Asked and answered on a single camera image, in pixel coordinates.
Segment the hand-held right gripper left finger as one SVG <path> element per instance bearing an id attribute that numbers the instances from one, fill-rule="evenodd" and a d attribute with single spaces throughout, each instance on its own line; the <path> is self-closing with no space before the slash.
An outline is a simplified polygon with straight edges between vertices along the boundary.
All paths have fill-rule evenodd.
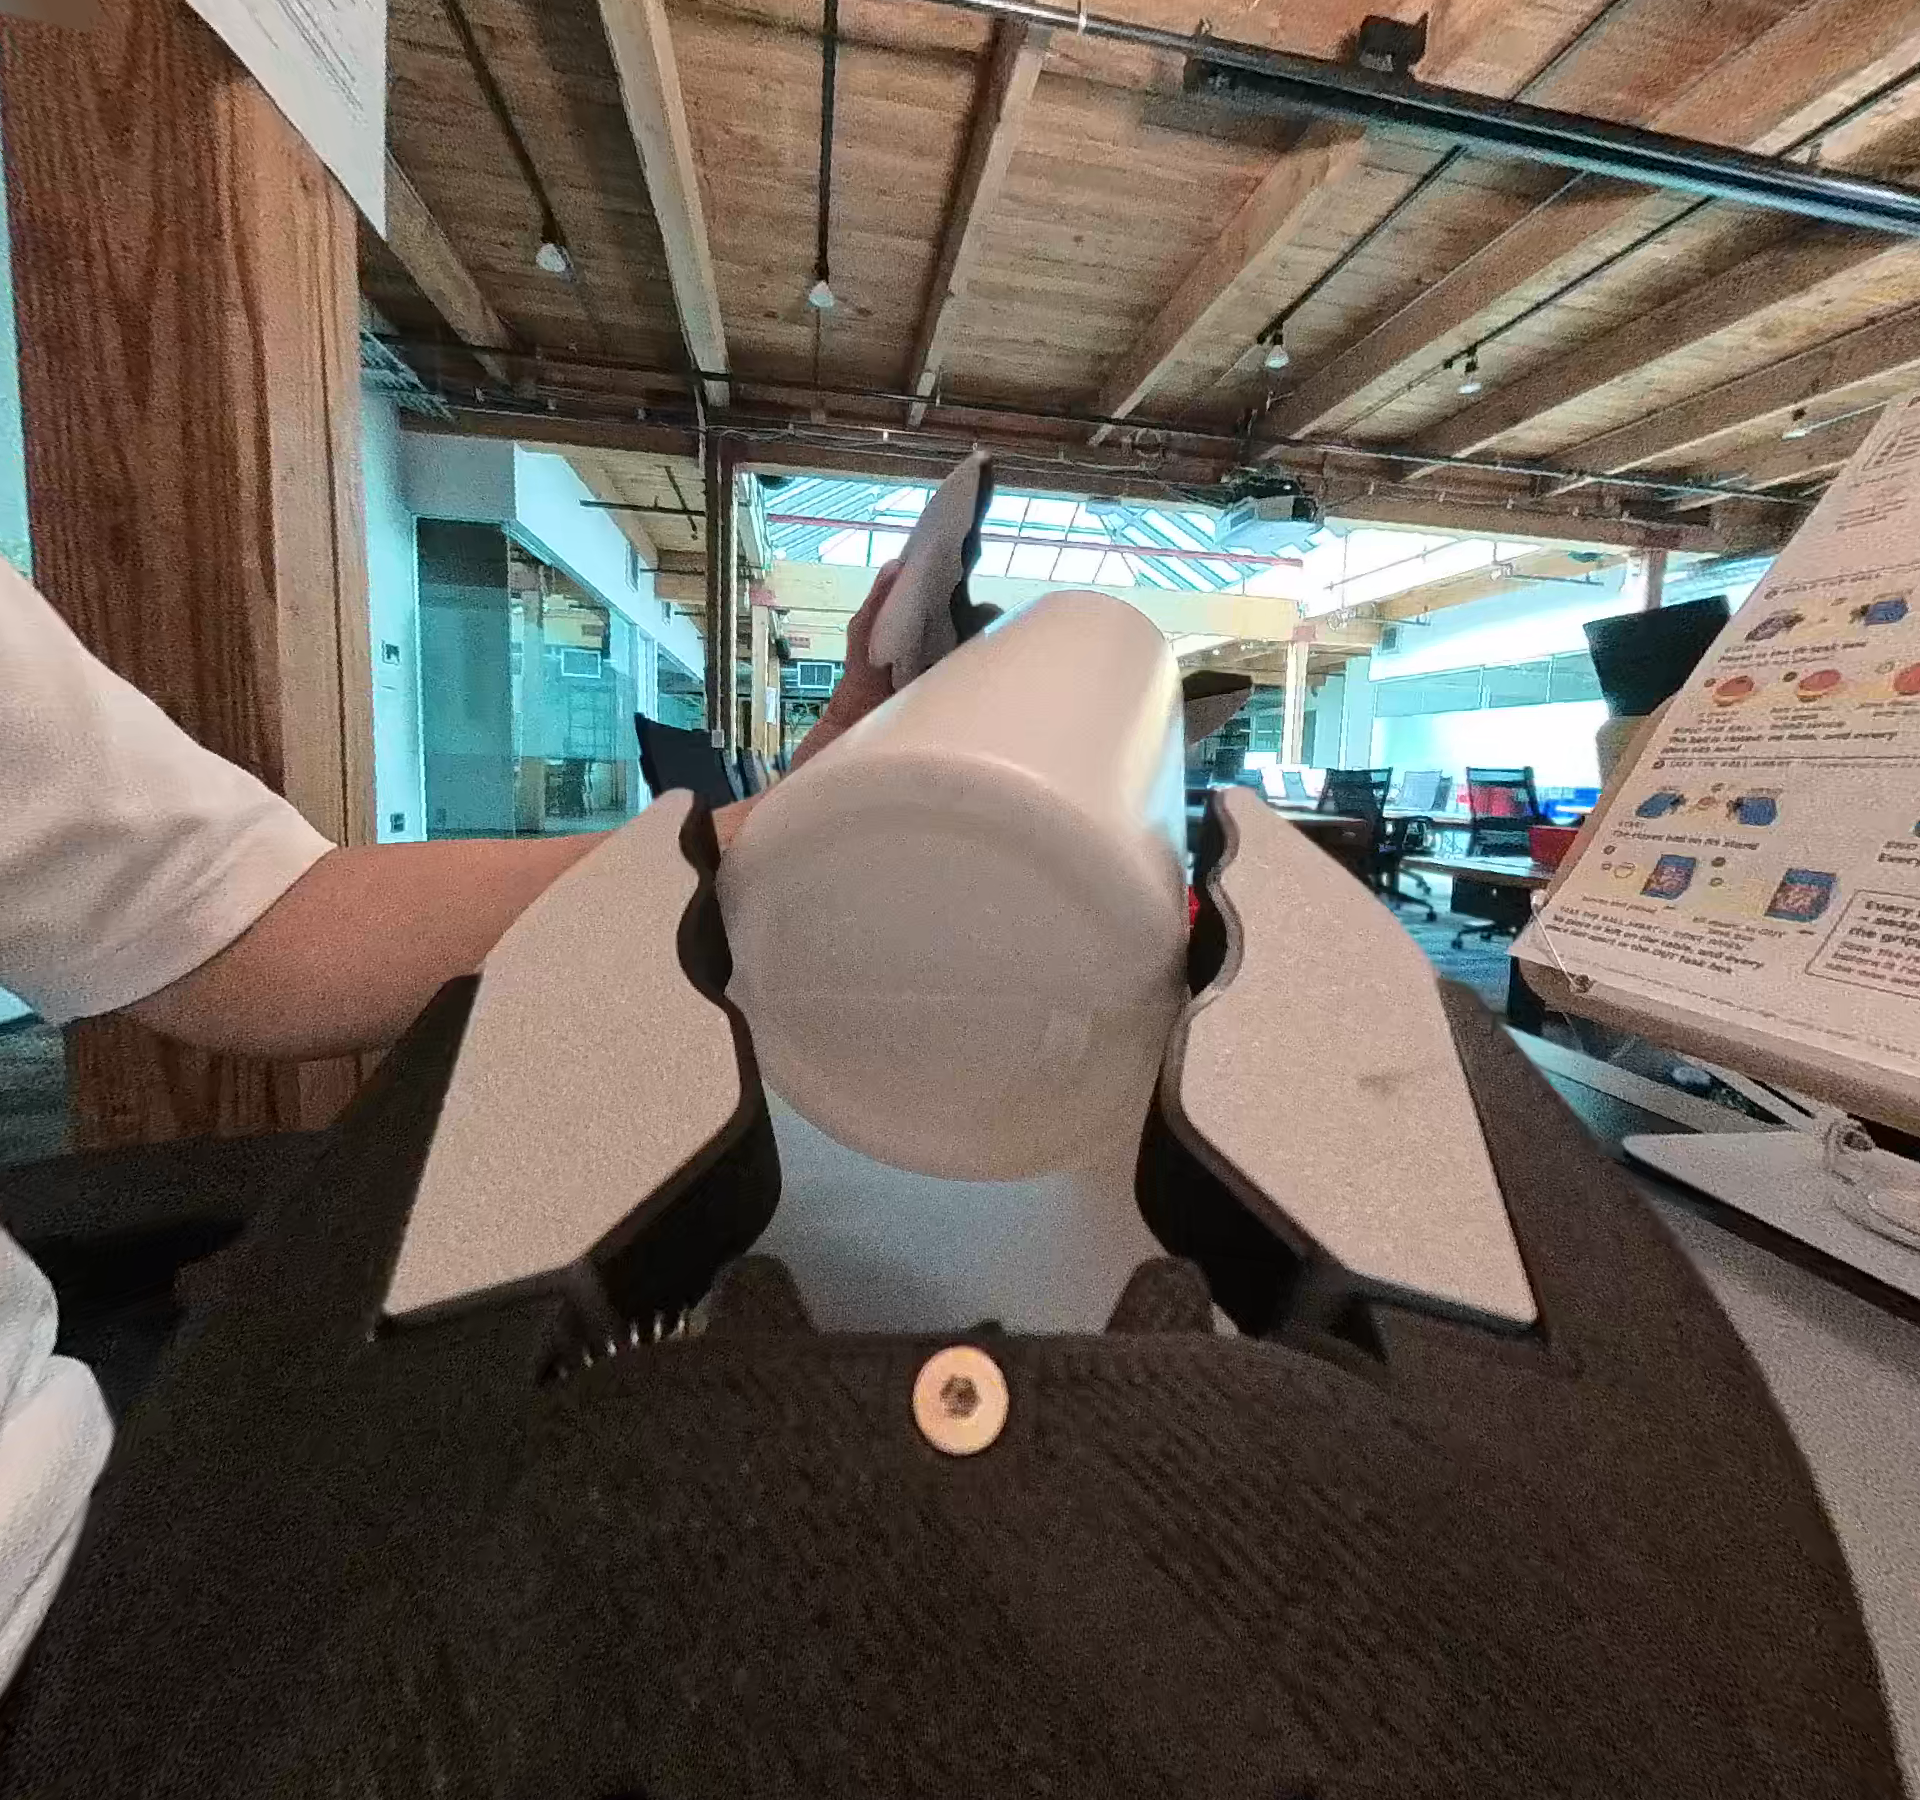
<path id="1" fill-rule="evenodd" d="M 496 940 L 478 972 L 387 1318 L 561 1287 L 593 1313 L 626 1292 L 645 1227 L 771 1131 L 728 997 L 710 808 L 672 789 L 598 837 Z"/>

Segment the person's left hand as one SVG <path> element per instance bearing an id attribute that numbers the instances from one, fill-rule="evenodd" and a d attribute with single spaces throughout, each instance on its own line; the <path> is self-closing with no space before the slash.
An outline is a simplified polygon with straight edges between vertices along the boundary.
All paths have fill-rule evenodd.
<path id="1" fill-rule="evenodd" d="M 890 599 L 897 574 L 899 566 L 895 561 L 881 566 L 869 596 L 853 613 L 843 674 L 828 698 L 821 717 L 794 749 L 790 759 L 792 773 L 810 759 L 823 755 L 833 739 L 857 727 L 869 712 L 891 698 L 895 691 L 891 669 L 874 661 L 871 643 L 877 615 Z"/>

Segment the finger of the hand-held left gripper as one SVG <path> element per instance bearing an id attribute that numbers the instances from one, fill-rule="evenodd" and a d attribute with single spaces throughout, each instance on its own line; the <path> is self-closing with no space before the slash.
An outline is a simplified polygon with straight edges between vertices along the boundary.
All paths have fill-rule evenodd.
<path id="1" fill-rule="evenodd" d="M 993 494 L 993 457 L 975 449 L 937 485 L 912 525 L 873 624 L 873 661 L 894 693 L 996 619 L 996 610 L 978 605 L 970 589 Z"/>

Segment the person's left forearm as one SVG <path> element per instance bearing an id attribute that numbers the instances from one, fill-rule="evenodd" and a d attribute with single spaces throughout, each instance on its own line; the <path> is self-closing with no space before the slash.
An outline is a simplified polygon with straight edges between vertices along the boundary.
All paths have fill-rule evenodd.
<path id="1" fill-rule="evenodd" d="M 387 1049 L 605 839 L 593 832 L 326 852 L 238 940 L 122 1014 L 230 1058 Z"/>

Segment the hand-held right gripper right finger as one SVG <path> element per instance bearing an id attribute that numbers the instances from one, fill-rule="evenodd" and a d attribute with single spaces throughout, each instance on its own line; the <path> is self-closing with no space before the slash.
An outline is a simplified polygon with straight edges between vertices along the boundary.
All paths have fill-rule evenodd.
<path id="1" fill-rule="evenodd" d="M 1157 1110 L 1315 1288 L 1519 1334 L 1537 1298 L 1443 987 L 1361 879 L 1211 793 Z"/>

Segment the ceiling projector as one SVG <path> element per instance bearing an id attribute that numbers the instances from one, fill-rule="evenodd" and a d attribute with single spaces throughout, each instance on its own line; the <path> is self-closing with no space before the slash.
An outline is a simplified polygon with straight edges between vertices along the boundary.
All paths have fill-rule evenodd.
<path id="1" fill-rule="evenodd" d="M 1214 513 L 1214 549 L 1234 561 L 1293 554 L 1322 531 L 1324 515 L 1324 501 L 1299 475 L 1248 475 Z"/>

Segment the instruction sheet board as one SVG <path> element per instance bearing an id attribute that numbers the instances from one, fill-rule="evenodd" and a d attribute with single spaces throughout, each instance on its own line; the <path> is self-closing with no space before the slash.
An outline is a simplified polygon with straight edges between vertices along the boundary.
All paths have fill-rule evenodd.
<path id="1" fill-rule="evenodd" d="M 1514 956 L 1555 1005 L 1915 1134 L 1915 398 L 1605 787 Z"/>

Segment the white stand base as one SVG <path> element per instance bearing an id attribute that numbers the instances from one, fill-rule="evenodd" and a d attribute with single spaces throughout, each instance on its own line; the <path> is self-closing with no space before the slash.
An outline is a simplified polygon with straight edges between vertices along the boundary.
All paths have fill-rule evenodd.
<path id="1" fill-rule="evenodd" d="M 1856 1124 L 1706 1141 L 1696 1184 L 1822 1260 L 1918 1298 L 1913 1158 Z"/>

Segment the white cylinder with black cap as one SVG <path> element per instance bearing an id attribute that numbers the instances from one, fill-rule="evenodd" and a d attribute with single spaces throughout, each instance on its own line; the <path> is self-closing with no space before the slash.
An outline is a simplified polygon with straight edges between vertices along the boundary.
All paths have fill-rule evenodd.
<path id="1" fill-rule="evenodd" d="M 1187 995 L 1182 796 L 1175 652 L 1117 592 L 945 655 L 724 850 L 770 1091 L 927 1178 L 1130 1170 Z"/>

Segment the wooden pillar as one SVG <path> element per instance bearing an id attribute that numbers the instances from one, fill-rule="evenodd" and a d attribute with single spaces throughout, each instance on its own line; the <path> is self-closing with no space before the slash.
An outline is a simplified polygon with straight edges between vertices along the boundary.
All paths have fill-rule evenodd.
<path id="1" fill-rule="evenodd" d="M 35 578 L 326 837 L 375 839 L 360 216 L 184 0 L 4 19 Z"/>

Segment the black ceiling track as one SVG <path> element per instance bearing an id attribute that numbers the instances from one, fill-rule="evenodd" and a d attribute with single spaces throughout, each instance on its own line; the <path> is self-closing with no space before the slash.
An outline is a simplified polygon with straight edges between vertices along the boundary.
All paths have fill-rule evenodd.
<path id="1" fill-rule="evenodd" d="M 1146 28 L 1034 0 L 899 0 L 981 21 L 1090 38 L 1182 67 L 1202 100 L 1257 113 L 1299 113 L 1404 132 L 1478 155 L 1555 166 L 1792 218 L 1915 240 L 1915 190 L 1821 173 L 1786 155 L 1719 147 L 1673 132 L 1605 123 L 1576 113 L 1453 92 L 1408 74 L 1279 52 L 1219 38 Z"/>

